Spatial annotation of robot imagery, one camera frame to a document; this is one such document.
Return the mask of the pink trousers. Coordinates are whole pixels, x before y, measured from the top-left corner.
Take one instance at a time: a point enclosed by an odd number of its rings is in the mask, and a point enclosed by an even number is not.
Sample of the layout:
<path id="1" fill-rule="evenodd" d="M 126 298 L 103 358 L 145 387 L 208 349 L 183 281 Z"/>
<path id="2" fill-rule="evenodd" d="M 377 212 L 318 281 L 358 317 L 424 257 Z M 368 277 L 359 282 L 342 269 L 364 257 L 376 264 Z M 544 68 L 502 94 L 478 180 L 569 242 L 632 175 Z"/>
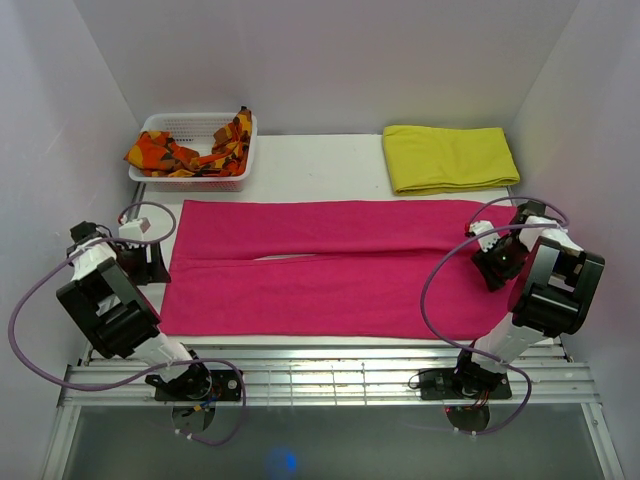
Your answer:
<path id="1" fill-rule="evenodd" d="M 472 340 L 506 314 L 463 229 L 463 200 L 187 201 L 162 301 L 179 336 Z"/>

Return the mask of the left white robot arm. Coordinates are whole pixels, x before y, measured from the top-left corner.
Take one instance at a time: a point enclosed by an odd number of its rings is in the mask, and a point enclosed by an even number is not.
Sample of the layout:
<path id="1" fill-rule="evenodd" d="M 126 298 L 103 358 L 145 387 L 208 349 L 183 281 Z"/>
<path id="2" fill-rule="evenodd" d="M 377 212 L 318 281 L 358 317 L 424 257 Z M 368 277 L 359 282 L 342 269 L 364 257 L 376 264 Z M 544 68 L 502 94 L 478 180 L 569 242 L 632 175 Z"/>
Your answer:
<path id="1" fill-rule="evenodd" d="M 102 357 L 155 367 L 145 382 L 173 399 L 206 399 L 213 392 L 211 373 L 194 351 L 161 332 L 160 316 L 140 290 L 171 282 L 160 243 L 144 239 L 147 228 L 144 221 L 133 241 L 114 241 L 96 223 L 72 227 L 67 256 L 73 275 L 56 297 Z"/>

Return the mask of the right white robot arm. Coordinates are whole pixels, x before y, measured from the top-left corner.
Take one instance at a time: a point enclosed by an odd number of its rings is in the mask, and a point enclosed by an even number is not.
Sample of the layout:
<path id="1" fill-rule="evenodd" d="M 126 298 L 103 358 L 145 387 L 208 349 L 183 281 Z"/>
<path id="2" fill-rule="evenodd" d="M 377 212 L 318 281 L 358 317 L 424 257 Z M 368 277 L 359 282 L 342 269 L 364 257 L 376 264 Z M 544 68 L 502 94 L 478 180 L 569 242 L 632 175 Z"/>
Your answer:
<path id="1" fill-rule="evenodd" d="M 506 387 L 509 363 L 543 339 L 575 334 L 586 320 L 605 260 L 575 243 L 547 209 L 529 199 L 516 208 L 514 230 L 477 240 L 471 260 L 488 290 L 514 284 L 504 318 L 458 356 L 451 383 L 463 398 Z"/>

